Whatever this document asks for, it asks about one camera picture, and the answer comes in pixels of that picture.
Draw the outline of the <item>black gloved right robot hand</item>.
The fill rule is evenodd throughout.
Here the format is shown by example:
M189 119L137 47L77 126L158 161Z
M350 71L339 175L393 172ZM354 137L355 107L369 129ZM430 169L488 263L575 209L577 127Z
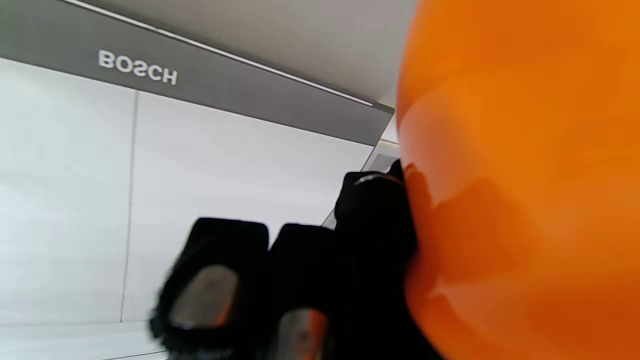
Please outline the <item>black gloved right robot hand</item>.
M333 227L198 218L158 292L170 360L441 360L404 292L416 249L402 164L343 178Z

